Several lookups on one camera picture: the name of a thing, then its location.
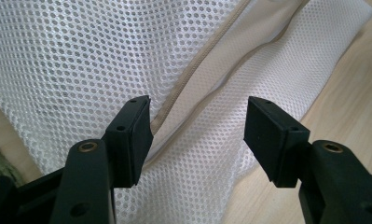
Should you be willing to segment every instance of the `white mesh bag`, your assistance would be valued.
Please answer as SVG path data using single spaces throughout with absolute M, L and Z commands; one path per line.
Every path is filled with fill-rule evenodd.
M 255 159 L 247 97 L 300 119 L 360 27 L 361 0 L 0 1 L 0 107 L 43 173 L 102 136 L 130 98 L 152 98 L 124 223 L 217 223 Z

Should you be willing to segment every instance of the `mesh bag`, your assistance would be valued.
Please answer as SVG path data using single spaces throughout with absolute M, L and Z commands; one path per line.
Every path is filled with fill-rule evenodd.
M 117 220 L 217 223 L 255 164 L 247 97 L 300 119 L 372 13 L 360 0 L 301 4 L 0 1 L 0 107 L 46 174 L 149 94 L 161 153 L 138 186 L 116 190 Z

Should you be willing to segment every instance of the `brass screw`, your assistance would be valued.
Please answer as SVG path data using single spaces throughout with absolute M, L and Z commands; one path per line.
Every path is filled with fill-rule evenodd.
M 94 142 L 86 142 L 78 147 L 79 152 L 91 152 L 98 147 L 98 144 Z
M 325 150 L 330 151 L 330 152 L 334 152 L 334 153 L 343 152 L 343 148 L 335 144 L 327 143 L 327 144 L 324 144 L 323 147 Z

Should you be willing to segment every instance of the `wooden surface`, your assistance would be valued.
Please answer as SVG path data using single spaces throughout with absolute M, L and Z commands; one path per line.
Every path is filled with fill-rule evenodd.
M 372 0 L 366 1 L 372 6 Z M 372 19 L 339 61 L 302 120 L 310 140 L 328 139 L 353 150 L 372 173 Z M 40 176 L 0 111 L 0 148 L 26 181 Z M 297 189 L 275 189 L 260 167 L 235 187 L 224 223 L 303 223 Z

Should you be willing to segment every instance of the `light wood tabletop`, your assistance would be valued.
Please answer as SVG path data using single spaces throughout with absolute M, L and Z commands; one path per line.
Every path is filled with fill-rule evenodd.
M 366 0 L 372 6 L 372 0 Z M 327 139 L 349 147 L 372 174 L 372 19 L 354 38 L 302 123 L 310 141 Z M 41 174 L 0 111 L 0 148 L 26 181 Z M 224 223 L 304 223 L 298 188 L 275 189 L 261 169 L 240 180 Z

